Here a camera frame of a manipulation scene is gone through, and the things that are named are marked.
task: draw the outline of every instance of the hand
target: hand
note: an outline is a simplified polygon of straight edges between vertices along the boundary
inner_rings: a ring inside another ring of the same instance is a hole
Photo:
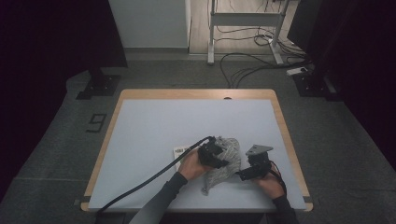
[[[279,175],[279,172],[272,165],[271,169]],[[278,198],[285,194],[279,180],[271,173],[268,173],[265,177],[253,179],[253,182],[258,184],[264,193],[266,193],[271,199]]]
[[[202,175],[204,172],[212,169],[212,167],[203,166],[200,163],[198,149],[194,149],[183,158],[180,167],[178,167],[178,172],[181,173],[187,180],[192,180]]]

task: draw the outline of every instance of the white tabletop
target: white tabletop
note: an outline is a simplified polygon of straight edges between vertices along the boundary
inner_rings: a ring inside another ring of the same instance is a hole
[[[273,147],[270,160],[280,169],[292,207],[306,206],[291,169],[270,100],[124,100],[111,135],[89,203],[98,210],[123,192],[149,179],[173,159],[173,148],[212,136],[239,141],[242,168],[245,152],[254,144]],[[108,211],[138,210],[170,179],[171,168],[156,180],[112,205]],[[271,200],[250,181],[234,176],[205,196],[202,177],[180,190],[169,211],[263,212],[275,209]]]

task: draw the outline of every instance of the power strip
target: power strip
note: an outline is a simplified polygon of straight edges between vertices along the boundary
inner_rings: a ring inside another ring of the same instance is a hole
[[[306,69],[305,67],[299,67],[299,68],[294,68],[294,69],[290,69],[288,71],[286,71],[286,74],[288,76],[293,76],[293,75],[298,75],[301,73],[306,73],[308,71],[308,69]]]

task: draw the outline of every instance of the dark background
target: dark background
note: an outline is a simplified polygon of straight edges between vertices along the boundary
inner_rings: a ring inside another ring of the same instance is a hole
[[[2,1],[1,190],[23,166],[66,94],[88,66],[126,66],[107,0]]]
[[[396,169],[394,1],[301,0],[288,38],[311,56]]]

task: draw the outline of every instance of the white wall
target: white wall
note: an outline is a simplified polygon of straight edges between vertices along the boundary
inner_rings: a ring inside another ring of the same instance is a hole
[[[190,0],[109,0],[124,48],[189,46]]]

